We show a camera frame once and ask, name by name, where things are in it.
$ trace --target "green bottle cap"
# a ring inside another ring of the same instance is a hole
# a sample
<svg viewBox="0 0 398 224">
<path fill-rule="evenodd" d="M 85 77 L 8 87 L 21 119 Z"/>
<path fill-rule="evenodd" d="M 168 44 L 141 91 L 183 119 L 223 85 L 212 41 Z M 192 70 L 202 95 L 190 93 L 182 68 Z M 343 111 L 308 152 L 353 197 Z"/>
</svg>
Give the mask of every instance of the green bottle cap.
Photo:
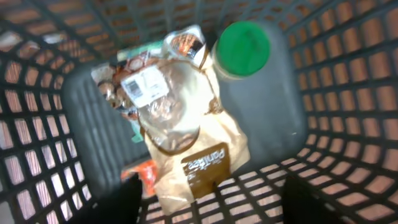
<svg viewBox="0 0 398 224">
<path fill-rule="evenodd" d="M 268 61 L 271 45 L 259 25 L 235 22 L 227 27 L 218 40 L 217 61 L 232 75 L 248 77 Z"/>
</svg>

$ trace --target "clear plastic bag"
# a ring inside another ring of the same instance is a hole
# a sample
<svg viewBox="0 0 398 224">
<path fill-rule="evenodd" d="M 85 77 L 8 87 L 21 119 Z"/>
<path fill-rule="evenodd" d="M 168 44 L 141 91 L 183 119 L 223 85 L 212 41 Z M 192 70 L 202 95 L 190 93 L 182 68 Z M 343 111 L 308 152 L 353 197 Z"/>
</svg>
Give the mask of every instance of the clear plastic bag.
<svg viewBox="0 0 398 224">
<path fill-rule="evenodd" d="M 206 75 L 181 60 L 159 60 L 123 80 L 122 86 L 138 107 L 141 126 L 169 153 L 198 136 L 199 118 L 216 98 Z"/>
</svg>

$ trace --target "black plastic basket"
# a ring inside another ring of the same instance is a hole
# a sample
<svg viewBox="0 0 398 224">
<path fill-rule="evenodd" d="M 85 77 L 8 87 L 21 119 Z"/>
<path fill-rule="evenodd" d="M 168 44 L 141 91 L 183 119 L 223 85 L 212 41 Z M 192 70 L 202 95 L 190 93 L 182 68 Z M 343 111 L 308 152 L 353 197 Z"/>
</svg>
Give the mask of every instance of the black plastic basket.
<svg viewBox="0 0 398 224">
<path fill-rule="evenodd" d="M 67 221 L 149 158 L 92 66 L 190 24 L 211 46 L 212 31 L 244 20 L 275 30 L 272 66 L 285 67 L 264 82 L 220 80 L 250 163 L 171 216 L 144 200 L 139 222 L 281 223 L 288 175 L 347 223 L 398 220 L 398 1 L 5 0 L 0 13 L 0 37 L 14 39 L 0 40 L 1 223 Z M 229 98 L 242 87 L 252 101 Z"/>
</svg>

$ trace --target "grocery item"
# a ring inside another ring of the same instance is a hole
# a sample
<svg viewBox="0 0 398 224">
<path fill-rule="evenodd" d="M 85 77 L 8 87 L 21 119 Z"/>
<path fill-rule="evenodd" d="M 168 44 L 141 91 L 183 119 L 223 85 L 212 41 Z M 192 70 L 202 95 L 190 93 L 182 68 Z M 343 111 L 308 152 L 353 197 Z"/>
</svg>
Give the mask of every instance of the grocery item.
<svg viewBox="0 0 398 224">
<path fill-rule="evenodd" d="M 169 57 L 189 60 L 198 68 L 202 68 L 208 54 L 205 37 L 198 25 L 169 33 L 164 39 L 163 51 Z"/>
<path fill-rule="evenodd" d="M 249 77 L 267 63 L 271 44 L 260 24 L 235 22 L 222 33 L 211 56 L 216 73 L 224 79 Z"/>
<path fill-rule="evenodd" d="M 137 166 L 127 166 L 123 169 L 120 178 L 122 182 L 125 182 L 135 174 L 138 174 L 138 177 L 142 181 L 142 198 L 154 196 L 154 184 L 157 176 L 155 162 L 150 159 Z"/>
<path fill-rule="evenodd" d="M 139 108 L 144 140 L 159 172 L 155 191 L 166 215 L 211 193 L 250 159 L 247 137 L 222 109 L 211 67 L 159 60 L 122 86 Z"/>
</svg>

